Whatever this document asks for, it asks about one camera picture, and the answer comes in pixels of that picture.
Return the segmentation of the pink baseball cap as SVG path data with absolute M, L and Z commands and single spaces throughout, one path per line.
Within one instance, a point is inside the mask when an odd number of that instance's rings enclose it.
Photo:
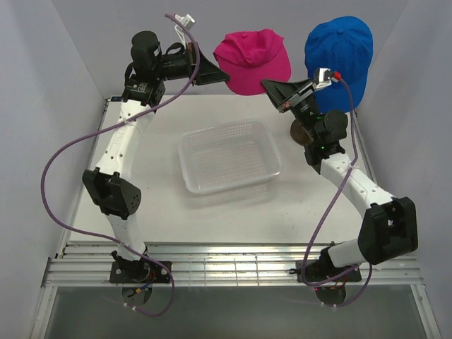
M 237 95 L 263 94 L 262 80 L 287 82 L 292 75 L 284 37 L 267 28 L 226 34 L 213 56 L 230 76 L 227 87 Z

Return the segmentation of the blue baseball cap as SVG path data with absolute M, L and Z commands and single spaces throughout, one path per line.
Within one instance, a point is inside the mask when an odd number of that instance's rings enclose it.
M 354 16 L 321 23 L 309 33 L 304 46 L 308 77 L 313 78 L 316 69 L 328 68 L 340 73 L 350 88 L 332 83 L 315 92 L 321 112 L 334 109 L 349 112 L 350 108 L 357 108 L 364 97 L 373 53 L 370 28 Z

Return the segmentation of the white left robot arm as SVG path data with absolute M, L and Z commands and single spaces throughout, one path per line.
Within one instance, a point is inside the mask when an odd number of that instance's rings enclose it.
M 93 203 L 106 215 L 116 239 L 122 245 L 113 252 L 121 272 L 134 282 L 144 281 L 150 266 L 142 255 L 147 247 L 140 235 L 136 212 L 141 190 L 131 183 L 131 170 L 143 134 L 154 117 L 144 111 L 160 104 L 165 81 L 188 78 L 195 73 L 195 85 L 227 82 L 230 77 L 210 62 L 191 43 L 176 42 L 162 51 L 151 31 L 135 34 L 131 58 L 125 72 L 118 123 L 107 148 L 93 170 L 85 170 L 82 181 Z

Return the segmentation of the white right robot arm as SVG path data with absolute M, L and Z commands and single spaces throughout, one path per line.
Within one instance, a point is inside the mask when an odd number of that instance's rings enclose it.
M 330 85 L 306 79 L 295 83 L 261 82 L 273 106 L 290 111 L 309 141 L 304 147 L 308 165 L 334 184 L 362 218 L 356 239 L 331 244 L 321 250 L 315 261 L 302 261 L 299 270 L 303 283 L 326 283 L 338 279 L 361 263 L 378 265 L 412 253 L 419 246 L 417 213 L 408 197 L 397 198 L 356 168 L 356 157 L 349 157 L 340 142 L 353 132 L 353 115 L 340 110 L 322 114 L 316 102 L 316 90 Z

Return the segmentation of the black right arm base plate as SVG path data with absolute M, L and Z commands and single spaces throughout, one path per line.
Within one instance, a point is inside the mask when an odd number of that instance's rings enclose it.
M 343 268 L 321 268 L 317 263 L 317 260 L 308 260 L 307 266 L 305 269 L 306 280 L 310 283 L 317 283 L 323 280 L 327 280 L 336 275 L 340 275 L 344 273 L 349 266 Z M 295 261 L 295 267 L 289 269 L 289 274 L 296 275 L 297 281 L 302 283 L 302 260 Z M 347 275 L 341 276 L 338 279 L 340 282 L 347 280 L 348 282 L 358 283 L 362 280 L 362 276 L 360 270 L 355 268 L 353 271 L 350 271 Z

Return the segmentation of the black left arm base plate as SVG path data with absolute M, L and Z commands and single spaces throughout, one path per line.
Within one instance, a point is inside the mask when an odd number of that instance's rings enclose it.
M 155 263 L 149 263 L 145 266 L 144 271 L 138 275 L 128 273 L 125 268 L 122 268 L 117 262 L 114 262 L 111 267 L 109 282 L 114 284 L 146 284 L 149 282 L 166 284 L 170 283 L 168 271 L 172 270 L 171 261 L 161 261 L 161 264 L 167 268 L 164 273 L 163 267 Z

